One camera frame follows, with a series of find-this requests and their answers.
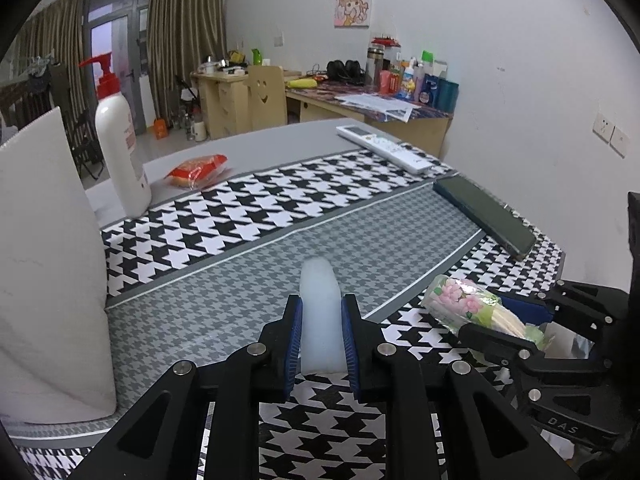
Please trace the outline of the anime girl wall poster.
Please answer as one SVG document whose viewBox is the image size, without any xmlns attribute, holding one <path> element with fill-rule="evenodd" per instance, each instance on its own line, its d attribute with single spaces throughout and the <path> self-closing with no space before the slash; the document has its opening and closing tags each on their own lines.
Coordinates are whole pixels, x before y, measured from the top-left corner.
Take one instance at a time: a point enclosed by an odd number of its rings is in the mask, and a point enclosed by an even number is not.
<svg viewBox="0 0 640 480">
<path fill-rule="evenodd" d="M 368 28 L 372 0 L 335 0 L 334 26 L 337 28 Z"/>
</svg>

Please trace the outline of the white styrofoam box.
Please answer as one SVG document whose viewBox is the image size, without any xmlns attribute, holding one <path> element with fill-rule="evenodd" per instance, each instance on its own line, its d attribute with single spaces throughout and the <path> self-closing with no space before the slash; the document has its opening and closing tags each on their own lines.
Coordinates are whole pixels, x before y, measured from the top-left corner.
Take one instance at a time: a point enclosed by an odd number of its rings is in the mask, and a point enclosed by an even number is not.
<svg viewBox="0 0 640 480">
<path fill-rule="evenodd" d="M 1 413 L 65 424 L 114 413 L 96 216 L 50 110 L 1 147 Z"/>
</svg>

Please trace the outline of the glass balcony door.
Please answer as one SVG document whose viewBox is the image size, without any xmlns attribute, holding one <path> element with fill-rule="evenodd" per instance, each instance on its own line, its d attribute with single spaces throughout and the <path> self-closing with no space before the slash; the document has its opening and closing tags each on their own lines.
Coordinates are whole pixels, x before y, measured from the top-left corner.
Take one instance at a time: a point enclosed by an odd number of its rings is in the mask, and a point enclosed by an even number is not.
<svg viewBox="0 0 640 480">
<path fill-rule="evenodd" d="M 153 127 L 156 111 L 151 92 L 148 55 L 150 0 L 85 0 L 85 56 L 111 55 L 111 72 L 120 81 L 134 131 Z"/>
</svg>

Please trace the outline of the brown curtain right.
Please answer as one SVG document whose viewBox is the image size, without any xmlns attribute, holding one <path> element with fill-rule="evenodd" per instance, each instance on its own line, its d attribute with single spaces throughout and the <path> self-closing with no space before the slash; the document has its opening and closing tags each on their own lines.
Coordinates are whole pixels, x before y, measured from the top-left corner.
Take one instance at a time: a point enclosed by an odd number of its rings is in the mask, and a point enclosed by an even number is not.
<svg viewBox="0 0 640 480">
<path fill-rule="evenodd" d="M 188 79 L 207 55 L 224 56 L 224 0 L 150 0 L 146 36 L 154 107 L 169 120 L 175 78 Z"/>
</svg>

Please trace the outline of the houndstooth table mat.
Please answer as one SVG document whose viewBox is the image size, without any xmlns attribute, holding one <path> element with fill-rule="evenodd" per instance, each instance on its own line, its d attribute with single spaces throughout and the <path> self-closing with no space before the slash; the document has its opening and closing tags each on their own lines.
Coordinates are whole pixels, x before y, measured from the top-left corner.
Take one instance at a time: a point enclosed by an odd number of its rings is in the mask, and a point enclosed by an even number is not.
<svg viewBox="0 0 640 480">
<path fill-rule="evenodd" d="M 173 362 L 224 360 L 257 339 L 299 294 L 303 265 L 331 263 L 364 318 L 418 360 L 468 361 L 498 391 L 508 372 L 484 365 L 420 307 L 433 276 L 515 292 L 545 292 L 564 254 L 536 236 L 513 260 L 433 191 L 454 174 L 434 157 L 415 177 L 366 151 L 350 151 L 234 177 L 152 207 L 102 230 L 118 409 L 95 422 L 9 422 L 37 479 L 66 479 Z M 260 408 L 261 479 L 383 478 L 384 416 L 359 405 L 346 378 L 296 377 L 290 400 Z"/>
</svg>

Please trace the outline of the white remote control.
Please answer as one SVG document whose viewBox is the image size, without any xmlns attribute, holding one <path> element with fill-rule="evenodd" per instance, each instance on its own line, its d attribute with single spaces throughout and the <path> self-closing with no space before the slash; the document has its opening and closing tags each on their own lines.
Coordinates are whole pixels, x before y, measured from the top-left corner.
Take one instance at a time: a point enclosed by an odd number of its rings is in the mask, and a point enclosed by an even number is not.
<svg viewBox="0 0 640 480">
<path fill-rule="evenodd" d="M 388 162 L 406 170 L 409 174 L 425 174 L 427 170 L 433 167 L 433 164 L 425 157 L 413 153 L 408 148 L 404 148 L 400 144 L 384 138 L 384 136 L 370 133 L 359 126 L 341 126 L 337 127 L 336 130 L 342 138 L 377 154 Z"/>
</svg>

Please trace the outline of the wooden chair smiley back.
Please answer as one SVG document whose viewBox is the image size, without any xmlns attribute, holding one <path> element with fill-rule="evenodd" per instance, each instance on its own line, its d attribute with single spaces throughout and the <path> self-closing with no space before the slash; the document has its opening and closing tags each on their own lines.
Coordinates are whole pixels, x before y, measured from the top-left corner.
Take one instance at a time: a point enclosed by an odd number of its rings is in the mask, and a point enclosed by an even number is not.
<svg viewBox="0 0 640 480">
<path fill-rule="evenodd" d="M 248 68 L 248 109 L 253 130 L 288 124 L 284 73 L 279 66 Z"/>
</svg>

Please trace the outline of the floral tissue pack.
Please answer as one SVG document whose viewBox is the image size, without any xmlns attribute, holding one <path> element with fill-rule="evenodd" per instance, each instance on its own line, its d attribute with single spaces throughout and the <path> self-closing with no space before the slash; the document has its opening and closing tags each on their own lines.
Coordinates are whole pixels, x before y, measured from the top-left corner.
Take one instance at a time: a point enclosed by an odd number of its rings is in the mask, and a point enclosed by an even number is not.
<svg viewBox="0 0 640 480">
<path fill-rule="evenodd" d="M 472 323 L 531 341 L 539 350 L 546 350 L 551 342 L 537 325 L 521 321 L 497 295 L 470 280 L 437 275 L 424 292 L 421 307 L 454 335 Z"/>
</svg>

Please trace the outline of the wall power socket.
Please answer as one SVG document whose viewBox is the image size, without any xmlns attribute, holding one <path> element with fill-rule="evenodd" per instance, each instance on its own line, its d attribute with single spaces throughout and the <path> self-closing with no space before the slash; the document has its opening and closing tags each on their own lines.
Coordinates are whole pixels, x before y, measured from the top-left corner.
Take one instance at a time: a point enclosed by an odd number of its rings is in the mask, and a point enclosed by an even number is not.
<svg viewBox="0 0 640 480">
<path fill-rule="evenodd" d="M 592 132 L 605 143 L 611 142 L 614 128 L 614 124 L 601 113 L 597 114 L 596 118 L 594 118 L 594 122 L 592 124 Z"/>
</svg>

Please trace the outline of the red snack packet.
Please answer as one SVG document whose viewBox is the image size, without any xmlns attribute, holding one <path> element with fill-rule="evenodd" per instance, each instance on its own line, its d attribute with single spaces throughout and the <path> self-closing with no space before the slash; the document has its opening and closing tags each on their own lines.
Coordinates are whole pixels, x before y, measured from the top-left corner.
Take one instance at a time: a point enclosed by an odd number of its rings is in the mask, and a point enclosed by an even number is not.
<svg viewBox="0 0 640 480">
<path fill-rule="evenodd" d="M 227 164 L 228 157 L 223 154 L 191 158 L 170 170 L 165 181 L 175 188 L 206 188 L 226 171 Z"/>
</svg>

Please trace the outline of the wooden desk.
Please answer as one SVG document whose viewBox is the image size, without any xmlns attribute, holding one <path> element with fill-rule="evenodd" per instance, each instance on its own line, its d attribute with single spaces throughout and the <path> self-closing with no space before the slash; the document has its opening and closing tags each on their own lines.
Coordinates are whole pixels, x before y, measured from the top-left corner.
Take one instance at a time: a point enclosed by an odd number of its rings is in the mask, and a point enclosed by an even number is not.
<svg viewBox="0 0 640 480">
<path fill-rule="evenodd" d="M 296 115 L 301 122 L 350 118 L 378 128 L 410 143 L 428 154 L 442 154 L 445 136 L 452 122 L 450 114 L 420 106 L 414 110 L 408 122 L 387 118 L 382 114 L 345 106 L 337 96 L 344 96 L 355 89 L 344 84 L 325 82 L 313 89 L 288 88 L 288 82 L 298 78 L 298 73 L 283 70 L 288 120 Z M 214 139 L 256 131 L 252 128 L 248 109 L 248 76 L 227 75 L 221 72 L 201 74 L 194 72 L 191 80 L 198 88 L 201 109 L 209 135 Z"/>
</svg>

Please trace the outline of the papers on desk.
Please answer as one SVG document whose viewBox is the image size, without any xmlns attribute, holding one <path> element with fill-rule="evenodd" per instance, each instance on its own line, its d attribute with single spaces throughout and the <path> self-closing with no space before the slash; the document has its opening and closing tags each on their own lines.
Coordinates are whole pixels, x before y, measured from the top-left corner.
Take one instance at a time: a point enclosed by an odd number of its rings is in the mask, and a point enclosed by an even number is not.
<svg viewBox="0 0 640 480">
<path fill-rule="evenodd" d="M 387 99 L 370 93 L 345 94 L 337 96 L 337 101 L 345 106 L 357 107 L 382 114 L 387 118 L 408 122 L 414 110 L 418 107 L 404 100 Z"/>
</svg>

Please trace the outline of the white lotion pump bottle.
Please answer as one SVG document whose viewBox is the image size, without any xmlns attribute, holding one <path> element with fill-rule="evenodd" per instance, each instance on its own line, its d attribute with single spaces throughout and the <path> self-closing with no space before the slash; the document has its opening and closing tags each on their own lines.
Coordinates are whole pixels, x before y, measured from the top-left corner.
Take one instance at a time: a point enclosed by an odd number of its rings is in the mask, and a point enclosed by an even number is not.
<svg viewBox="0 0 640 480">
<path fill-rule="evenodd" d="M 120 81 L 111 68 L 112 54 L 87 58 L 79 67 L 99 64 L 102 75 L 96 84 L 96 134 L 108 173 L 126 218 L 139 218 L 149 208 L 152 191 L 137 153 L 130 105 L 120 90 Z"/>
</svg>

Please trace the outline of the black folding chair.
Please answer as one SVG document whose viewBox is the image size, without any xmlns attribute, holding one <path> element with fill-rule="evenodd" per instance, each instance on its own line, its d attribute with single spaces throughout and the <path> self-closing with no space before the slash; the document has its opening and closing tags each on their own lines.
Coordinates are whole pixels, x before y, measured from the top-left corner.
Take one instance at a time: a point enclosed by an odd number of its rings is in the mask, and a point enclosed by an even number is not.
<svg viewBox="0 0 640 480">
<path fill-rule="evenodd" d="M 104 158 L 88 110 L 83 110 L 67 125 L 66 134 L 78 176 L 82 177 L 85 171 L 93 180 L 99 180 L 105 168 Z"/>
</svg>

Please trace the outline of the black smartphone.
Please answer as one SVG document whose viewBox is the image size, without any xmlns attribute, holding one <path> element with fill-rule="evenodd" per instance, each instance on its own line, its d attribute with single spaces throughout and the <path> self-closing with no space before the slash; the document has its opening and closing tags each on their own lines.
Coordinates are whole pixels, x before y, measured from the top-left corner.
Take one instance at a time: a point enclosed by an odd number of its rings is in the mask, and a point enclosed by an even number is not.
<svg viewBox="0 0 640 480">
<path fill-rule="evenodd" d="M 533 232 L 467 178 L 441 178 L 434 183 L 434 191 L 476 223 L 512 258 L 523 260 L 534 247 L 536 236 Z"/>
</svg>

